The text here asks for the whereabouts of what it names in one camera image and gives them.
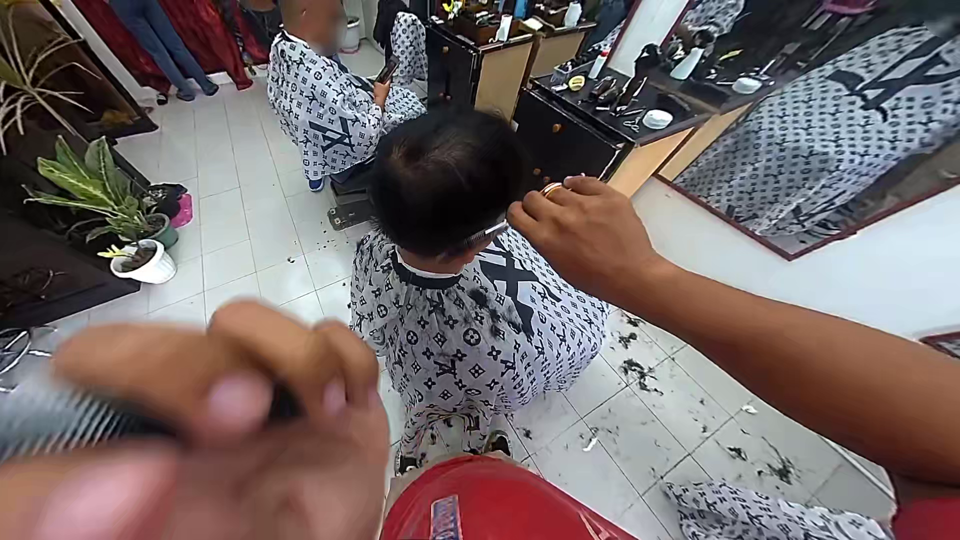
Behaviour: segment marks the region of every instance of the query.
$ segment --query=shoe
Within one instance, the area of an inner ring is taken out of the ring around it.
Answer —
[[[407,471],[416,469],[420,464],[417,462],[415,457],[409,455],[400,454],[400,449],[396,449],[396,457],[394,458],[394,475],[400,476]]]
[[[513,453],[510,451],[510,437],[507,436],[507,432],[504,430],[491,431],[487,437],[487,443],[483,445],[484,454],[497,450],[506,454],[507,457],[513,457]]]

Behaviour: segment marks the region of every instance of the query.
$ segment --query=hand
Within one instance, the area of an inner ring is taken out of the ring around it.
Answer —
[[[617,304],[642,278],[675,268],[650,245],[630,200],[595,178],[569,177],[546,199],[510,205],[507,220],[565,280]]]
[[[189,435],[0,466],[0,538],[347,539],[376,535],[389,438],[370,348],[256,303],[207,333],[94,328],[54,356],[62,377],[143,405]],[[271,380],[303,418],[263,428]]]
[[[373,83],[373,102],[376,103],[381,109],[387,109],[387,94],[390,93],[390,83]]]

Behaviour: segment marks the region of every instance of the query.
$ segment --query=gold ring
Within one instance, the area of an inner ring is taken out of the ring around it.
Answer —
[[[547,185],[545,185],[545,186],[543,187],[543,189],[540,190],[540,194],[543,195],[544,197],[546,197],[546,198],[549,200],[549,199],[550,199],[550,193],[551,193],[552,191],[554,191],[555,189],[564,189],[564,185],[563,185],[562,183],[560,183],[560,182],[554,182],[554,183],[551,183],[551,184],[547,184]]]

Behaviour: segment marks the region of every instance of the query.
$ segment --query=cabinet drawer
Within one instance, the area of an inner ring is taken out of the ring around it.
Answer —
[[[514,121],[534,174],[545,181],[562,182],[581,173],[609,177],[614,169],[609,165],[629,151],[628,144],[607,139],[527,89],[520,92]]]

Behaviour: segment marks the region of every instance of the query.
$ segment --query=white flower pot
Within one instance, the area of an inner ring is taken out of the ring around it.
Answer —
[[[120,269],[120,263],[123,262],[123,259],[112,258],[110,260],[110,272],[113,272],[113,275],[117,278],[128,278],[131,280],[137,280],[138,282],[169,282],[177,274],[177,264],[174,263],[172,258],[170,258],[170,254],[166,253],[166,250],[163,249],[163,244],[157,242],[156,240],[150,239],[140,240],[139,243],[141,246],[150,246],[156,248],[154,257],[143,266],[137,268],[136,270],[131,270],[130,272],[124,272]],[[132,254],[136,251],[136,247],[131,244],[125,247],[123,251]]]

